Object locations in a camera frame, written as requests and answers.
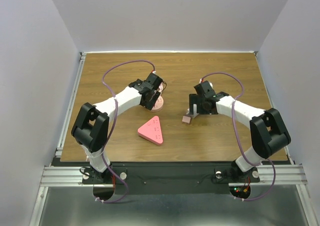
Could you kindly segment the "white cube charger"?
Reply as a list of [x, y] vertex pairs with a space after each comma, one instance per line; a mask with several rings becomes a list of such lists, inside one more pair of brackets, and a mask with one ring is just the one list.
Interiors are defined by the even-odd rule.
[[186, 115], [192, 119], [197, 117], [199, 114], [197, 112], [197, 105], [193, 104], [191, 107], [187, 109]]

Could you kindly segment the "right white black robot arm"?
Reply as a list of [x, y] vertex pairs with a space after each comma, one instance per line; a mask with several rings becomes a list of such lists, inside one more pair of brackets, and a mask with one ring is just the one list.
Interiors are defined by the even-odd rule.
[[221, 91], [216, 93], [206, 80], [194, 86], [196, 93], [189, 95], [189, 112], [197, 115], [224, 115], [239, 122], [250, 130], [251, 147], [231, 164], [230, 175], [242, 181], [248, 172], [291, 143], [291, 136], [280, 112], [256, 108], [234, 99]]

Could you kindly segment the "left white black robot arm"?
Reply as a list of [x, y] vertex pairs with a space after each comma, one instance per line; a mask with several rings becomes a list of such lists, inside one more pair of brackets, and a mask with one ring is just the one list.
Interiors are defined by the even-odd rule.
[[106, 183], [111, 179], [111, 162], [105, 147], [111, 137], [117, 117], [125, 111], [142, 106], [151, 110], [161, 93], [159, 87], [163, 79], [151, 72], [145, 80], [137, 79], [121, 92], [96, 104], [83, 104], [71, 130], [71, 135], [83, 148], [89, 159], [95, 179]]

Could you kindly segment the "round pink power socket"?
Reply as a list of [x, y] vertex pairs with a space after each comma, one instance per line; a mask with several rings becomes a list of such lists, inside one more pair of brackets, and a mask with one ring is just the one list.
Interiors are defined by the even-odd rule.
[[166, 84], [164, 82], [162, 82], [161, 85], [159, 86], [158, 90], [157, 90], [160, 93], [160, 96], [156, 100], [153, 108], [150, 110], [151, 112], [153, 112], [153, 113], [159, 112], [163, 108], [164, 99], [162, 97], [162, 93], [163, 93], [165, 87], [166, 87]]

